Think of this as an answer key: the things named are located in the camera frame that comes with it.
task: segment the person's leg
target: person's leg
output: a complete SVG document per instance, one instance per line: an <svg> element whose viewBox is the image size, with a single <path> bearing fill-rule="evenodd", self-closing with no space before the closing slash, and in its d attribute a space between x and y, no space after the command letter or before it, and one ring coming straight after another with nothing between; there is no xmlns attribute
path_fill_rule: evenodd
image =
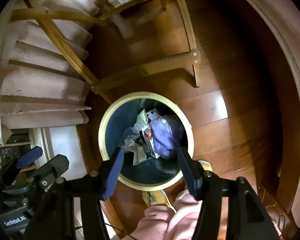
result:
<svg viewBox="0 0 300 240"><path fill-rule="evenodd" d="M208 162L201 162L205 170L212 171ZM196 201L186 189L182 191L173 204L177 210L170 220L165 240L191 239L199 217L202 201Z"/></svg>
<svg viewBox="0 0 300 240"><path fill-rule="evenodd" d="M149 208L145 210L145 217L140 220L131 236L137 240L163 240L175 211L170 207L170 202L163 190L142 193ZM132 240L132 238L126 236L123 240Z"/></svg>

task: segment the trash can rim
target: trash can rim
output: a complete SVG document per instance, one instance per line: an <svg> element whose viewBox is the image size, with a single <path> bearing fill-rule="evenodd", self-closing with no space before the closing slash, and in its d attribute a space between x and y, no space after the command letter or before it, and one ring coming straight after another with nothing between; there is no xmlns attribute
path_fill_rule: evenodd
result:
<svg viewBox="0 0 300 240"><path fill-rule="evenodd" d="M127 94L118 100L116 100L114 103L109 106L109 108L106 110L105 114L102 117L100 127L99 127L99 132L98 132L98 142L99 142L99 149L101 153L102 159L108 160L109 155L106 151L106 141L105 141L105 133L106 133L106 127L107 124L110 120L110 117L112 114L123 104L127 103L128 101L135 100L135 99L140 99L140 98L147 98L147 99L153 99L157 100L165 105L167 105L169 108L171 108L176 115L179 117L181 120L183 126L185 127L186 135L187 135L187 140L188 140L188 153L193 157L193 152L194 152L194 137L192 133L192 127L191 124L189 123L186 115L181 111L181 109L173 103L171 100L158 95L156 93L150 93L150 92L134 92ZM161 190L167 187L170 187L171 185L175 184L178 180L182 178L182 172L179 171L173 178L163 182L163 183L158 183L158 184L141 184L134 182L122 174L119 175L118 180L122 182L123 184L126 184L129 187L139 189L139 190L146 190L146 191L154 191L154 190Z"/></svg>

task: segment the yellow slipper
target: yellow slipper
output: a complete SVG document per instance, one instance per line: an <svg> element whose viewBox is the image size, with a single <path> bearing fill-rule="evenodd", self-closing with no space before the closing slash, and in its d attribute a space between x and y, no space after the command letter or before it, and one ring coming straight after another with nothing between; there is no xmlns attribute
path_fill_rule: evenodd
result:
<svg viewBox="0 0 300 240"><path fill-rule="evenodd" d="M175 211L164 190L142 191L142 198L148 207L150 207L150 205L167 206Z"/></svg>
<svg viewBox="0 0 300 240"><path fill-rule="evenodd" d="M212 171L212 167L210 163L206 161L198 161L198 162L201 163L201 166L205 171Z"/></svg>

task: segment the white wall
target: white wall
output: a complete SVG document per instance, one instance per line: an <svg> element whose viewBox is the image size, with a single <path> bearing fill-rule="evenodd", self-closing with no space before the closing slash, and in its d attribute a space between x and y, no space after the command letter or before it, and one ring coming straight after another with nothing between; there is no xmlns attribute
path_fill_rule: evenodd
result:
<svg viewBox="0 0 300 240"><path fill-rule="evenodd" d="M75 126L48 127L46 135L50 157L62 154L69 160L69 169L62 177L70 180L81 178L87 174Z"/></svg>

